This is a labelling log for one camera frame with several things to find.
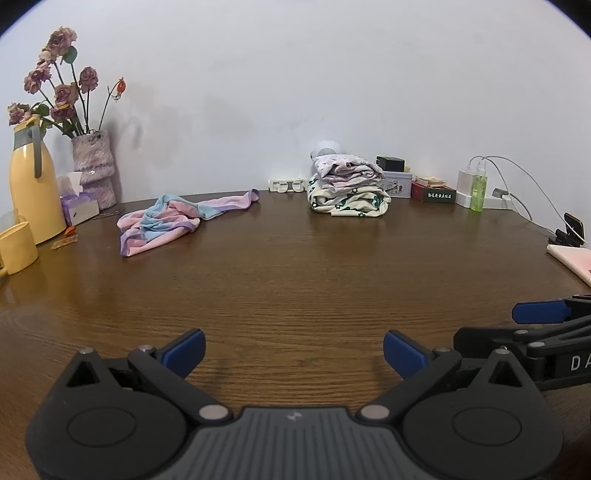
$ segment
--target cream cloth with green flowers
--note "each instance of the cream cloth with green flowers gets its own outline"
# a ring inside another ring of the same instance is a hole
[[[332,216],[379,217],[388,210],[390,195],[377,185],[356,187],[344,192],[322,189],[318,174],[306,186],[313,210]]]

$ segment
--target brown table top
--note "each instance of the brown table top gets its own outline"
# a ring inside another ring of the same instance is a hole
[[[118,357],[199,327],[207,355],[190,381],[235,411],[356,409],[398,381],[382,357],[387,330],[451,345],[463,325],[510,325],[518,301],[589,291],[545,253],[547,233],[516,213],[416,200],[394,199],[381,218],[333,218],[303,194],[264,192],[246,212],[131,258],[119,254],[116,217],[78,233],[0,281],[2,480],[37,478],[26,426],[82,346]],[[590,387],[544,395],[565,433],[548,477],[588,479]]]

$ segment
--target towel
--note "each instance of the towel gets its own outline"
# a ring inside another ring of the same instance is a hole
[[[313,162],[320,187],[335,193],[376,185],[384,178],[384,171],[375,163],[355,155],[322,155]]]
[[[377,185],[335,193],[322,188],[318,174],[310,179],[306,192],[313,210],[332,216],[379,217],[386,213],[390,203],[390,195]]]
[[[176,195],[162,195],[150,208],[127,213],[117,221],[121,230],[121,255],[131,257],[167,244],[194,232],[202,219],[211,220],[228,210],[245,210],[260,197],[254,189],[241,196],[197,203]]]

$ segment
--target gray ridged panel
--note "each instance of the gray ridged panel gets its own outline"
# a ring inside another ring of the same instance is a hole
[[[342,407],[245,408],[202,428],[154,480],[435,480],[392,431],[361,425]]]

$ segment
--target circular cover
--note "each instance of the circular cover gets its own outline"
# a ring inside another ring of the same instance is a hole
[[[562,447],[543,401],[497,385],[427,398],[408,412],[402,433],[427,469],[461,480],[533,478]]]
[[[145,478],[183,444],[186,422],[169,402],[135,391],[80,388],[87,391],[71,401],[46,402],[31,422],[27,449],[42,478]]]

